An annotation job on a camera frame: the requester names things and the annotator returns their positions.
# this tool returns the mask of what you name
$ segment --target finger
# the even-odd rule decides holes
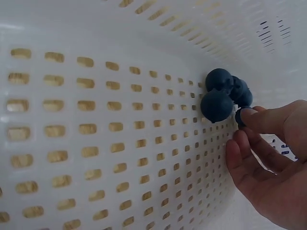
[[[244,124],[256,133],[276,134],[284,137],[283,124],[285,120],[293,111],[306,104],[306,101],[300,100],[281,108],[267,109],[260,112],[243,109],[241,118]]]
[[[251,152],[248,137],[244,131],[237,131],[234,134],[233,139],[240,148],[243,165],[245,166],[249,174],[251,174],[258,181],[264,181],[275,177],[275,174],[267,171],[259,164],[255,156]]]
[[[259,156],[263,164],[273,172],[280,173],[293,163],[292,160],[278,153],[259,134],[247,127],[243,128],[243,131],[246,133],[250,147]]]
[[[262,112],[262,111],[267,110],[267,109],[266,109],[266,108],[263,108],[263,107],[261,107],[261,106],[255,106],[255,107],[253,107],[253,110],[256,110],[257,112]],[[285,143],[284,135],[279,135],[279,134],[277,134],[276,136],[277,136],[281,141],[283,141],[283,142]]]
[[[256,110],[257,112],[261,112],[261,111],[264,111],[264,110],[267,110],[267,109],[263,108],[261,106],[255,106],[255,107],[253,107],[253,110]]]
[[[226,163],[236,187],[252,204],[255,203],[254,191],[260,183],[246,171],[240,148],[234,140],[226,144]]]

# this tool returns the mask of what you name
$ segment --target blue blueberry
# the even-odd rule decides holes
[[[235,115],[235,119],[236,122],[238,123],[239,127],[245,127],[246,125],[243,123],[242,119],[241,119],[241,110],[242,109],[251,109],[251,107],[249,106],[243,106],[242,108],[240,108]]]
[[[233,101],[224,91],[213,89],[201,100],[201,112],[212,123],[228,118],[233,110]]]
[[[234,80],[231,74],[225,69],[214,69],[206,78],[206,88],[210,92],[213,89],[225,91],[230,94],[234,86]]]
[[[246,90],[243,94],[234,101],[239,107],[250,106],[253,103],[253,95],[250,90]]]
[[[237,78],[236,76],[232,76],[232,77],[234,79],[234,87],[229,96],[233,101],[235,101],[240,96],[242,96],[243,92],[248,90],[248,85],[246,84],[245,81]]]

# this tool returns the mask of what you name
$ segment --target white plastic basket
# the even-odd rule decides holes
[[[235,193],[233,116],[199,104],[214,68],[257,105],[306,98],[306,6],[2,0],[0,229],[277,229]]]

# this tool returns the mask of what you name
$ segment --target knuckle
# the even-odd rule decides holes
[[[292,105],[294,105],[295,107],[301,107],[303,105],[306,105],[307,102],[305,100],[296,100],[294,102],[292,102]]]

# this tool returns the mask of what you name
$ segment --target rectangular hole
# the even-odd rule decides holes
[[[177,15],[173,15],[169,18],[167,18],[164,22],[160,23],[160,26],[166,26],[168,24],[170,24],[172,21],[174,21],[178,16]]]
[[[75,199],[66,199],[66,200],[60,200],[57,204],[57,209],[62,211],[62,210],[67,210],[71,209],[76,206],[76,201]]]
[[[45,53],[45,60],[63,63],[64,55],[61,53],[47,52]]]
[[[142,6],[136,9],[136,14],[141,14],[145,10],[147,10],[149,7],[151,7],[153,4],[155,4],[156,0],[147,0]]]
[[[95,86],[95,82],[92,79],[78,78],[77,85],[81,88],[92,89]]]
[[[190,21],[183,21],[183,22],[181,22],[181,23],[175,25],[174,28],[171,29],[171,31],[172,31],[172,32],[177,31],[177,30],[179,30],[180,28],[182,28],[183,26],[185,26],[185,25],[187,25],[187,24],[189,24],[189,23],[190,23]]]
[[[122,210],[125,210],[127,208],[130,208],[131,206],[132,206],[132,201],[127,200],[127,201],[120,204],[119,209],[120,209],[120,211],[122,211]]]
[[[119,70],[119,65],[115,62],[106,62],[106,68],[113,70],[113,71],[118,71]]]
[[[97,132],[97,126],[95,124],[81,124],[79,125],[79,133],[82,135],[90,135]]]
[[[142,139],[142,140],[137,140],[135,143],[135,147],[136,148],[142,148],[146,146],[146,140]]]
[[[193,30],[195,30],[195,29],[197,29],[197,27],[189,28],[188,30],[182,32],[182,33],[180,34],[180,36],[181,36],[181,37],[184,37],[185,35],[191,33],[191,32],[192,32]]]
[[[204,39],[202,39],[202,40],[198,41],[197,43],[195,43],[195,45],[198,46],[198,45],[200,45],[201,43],[203,43],[203,42],[205,42],[207,40],[209,40],[209,38],[205,37]]]
[[[171,75],[166,74],[166,75],[165,75],[165,79],[166,79],[167,81],[170,81],[170,80],[172,80],[172,77],[171,77]]]
[[[142,92],[142,86],[141,85],[131,85],[131,89],[133,92]]]
[[[153,126],[154,126],[154,127],[161,127],[161,126],[162,126],[162,121],[161,121],[161,120],[155,120],[155,121],[153,121]]]
[[[159,153],[159,154],[157,155],[157,161],[162,161],[162,160],[164,160],[164,159],[165,159],[164,153]]]
[[[167,92],[167,95],[173,95],[173,90],[171,89],[167,89],[166,92]]]
[[[29,127],[12,127],[7,131],[7,137],[10,141],[25,141],[31,134]]]
[[[35,181],[26,181],[26,182],[18,183],[15,186],[15,191],[18,194],[36,193],[38,191],[38,185]]]
[[[177,156],[179,154],[178,149],[173,149],[172,150],[172,156]]]
[[[169,110],[174,110],[175,109],[175,105],[174,104],[168,104],[168,109]]]
[[[66,187],[71,184],[71,176],[69,175],[62,175],[62,176],[56,176],[52,179],[52,187],[54,188],[61,188]]]
[[[9,112],[26,112],[29,109],[29,102],[23,99],[10,99],[6,103]]]
[[[163,137],[156,137],[155,138],[155,143],[158,144],[162,144],[163,143]]]
[[[123,150],[125,150],[124,143],[115,143],[115,144],[111,145],[111,152],[112,153],[114,153],[114,152],[121,152]]]
[[[96,212],[96,213],[93,215],[93,220],[96,221],[96,220],[104,219],[104,218],[106,218],[108,215],[109,215],[108,210],[106,210],[106,209],[105,209],[105,210],[101,210],[101,211]]]
[[[176,192],[176,198],[180,197],[181,196],[181,190]]]
[[[93,111],[96,108],[94,101],[78,101],[78,109],[81,111]]]
[[[134,128],[135,129],[143,129],[143,128],[145,128],[145,122],[143,122],[143,121],[135,121],[134,122]]]
[[[192,36],[191,38],[188,39],[188,41],[193,41],[194,39],[198,38],[199,36],[201,36],[202,33],[198,33],[198,34],[195,34],[194,36]]]
[[[159,88],[158,87],[152,87],[152,93],[159,93]]]
[[[140,184],[145,184],[145,183],[149,182],[149,180],[150,180],[149,175],[141,176],[140,177]]]
[[[149,214],[152,214],[153,211],[154,211],[153,207],[150,207],[150,208],[146,209],[144,211],[144,216],[148,216]]]
[[[137,103],[137,102],[134,102],[132,103],[132,107],[134,110],[143,110],[143,103]]]
[[[58,112],[64,107],[64,102],[61,100],[44,100],[43,108],[48,112]]]
[[[71,221],[67,221],[63,224],[63,230],[72,230],[80,227],[81,221],[79,219],[73,219]]]
[[[179,163],[177,163],[177,164],[174,164],[174,171],[178,170],[179,168],[180,168],[180,165],[179,165]]]
[[[98,190],[88,196],[88,201],[93,202],[105,198],[104,190]]]
[[[142,195],[142,201],[148,200],[152,197],[152,192],[147,192]]]
[[[77,63],[82,67],[88,67],[91,68],[94,66],[93,59],[89,57],[77,57]]]
[[[124,222],[122,223],[122,226],[123,227],[128,226],[128,225],[132,224],[133,222],[134,222],[134,217],[129,217],[129,218],[124,220]]]
[[[169,125],[170,126],[174,126],[176,124],[176,120],[175,119],[170,119],[169,120]]]
[[[119,111],[121,110],[121,103],[120,102],[108,102],[107,108],[112,111]]]
[[[159,172],[158,172],[158,176],[159,177],[162,177],[162,176],[165,176],[166,175],[166,169],[161,169]]]
[[[161,9],[159,9],[156,13],[154,13],[153,15],[151,15],[148,20],[149,21],[152,21],[152,20],[155,20],[156,18],[158,18],[159,16],[161,16],[162,14],[164,14],[165,12],[168,11],[168,8],[167,6],[164,6],[162,7]]]
[[[47,159],[50,163],[66,161],[68,159],[68,153],[65,150],[51,151],[48,153]]]
[[[122,0],[121,3],[118,5],[119,7],[125,8],[133,3],[133,0]]]
[[[11,165],[16,169],[29,167],[32,164],[33,164],[33,156],[31,154],[13,155],[11,157]]]
[[[98,156],[98,154],[99,154],[98,147],[84,147],[81,150],[81,155],[84,158],[95,157]]]
[[[120,89],[120,83],[115,81],[107,81],[106,87],[110,90],[119,90]]]
[[[129,70],[130,70],[130,73],[133,73],[133,74],[136,74],[136,75],[140,75],[141,74],[141,70],[139,68],[137,68],[137,67],[130,66]]]
[[[152,77],[152,78],[157,78],[158,77],[158,73],[156,71],[149,71],[149,75]]]
[[[141,158],[141,159],[138,159],[138,166],[139,167],[142,167],[142,166],[145,166],[148,164],[148,158]]]
[[[30,59],[32,52],[30,49],[17,48],[11,50],[11,56],[18,59]]]
[[[180,177],[176,178],[176,179],[175,179],[175,185],[179,184],[179,183],[180,183],[180,180],[181,180]]]
[[[27,207],[23,210],[23,216],[26,218],[36,218],[44,214],[44,209],[41,206]]]
[[[177,134],[172,134],[171,135],[171,140],[177,140]]]
[[[113,167],[114,173],[122,173],[126,170],[127,170],[127,164],[126,163],[120,163],[120,164],[117,164]]]
[[[109,124],[109,130],[111,132],[119,132],[123,130],[123,123],[121,122],[112,122]]]
[[[99,179],[101,176],[102,176],[102,172],[100,169],[88,170],[84,173],[84,178],[87,181]]]
[[[160,187],[160,193],[166,191],[167,188],[168,188],[168,185],[167,185],[167,184],[162,185],[162,186]]]
[[[153,103],[153,110],[160,110],[161,105],[159,103]]]
[[[28,73],[10,73],[8,81],[11,84],[26,85],[29,83],[30,75]]]

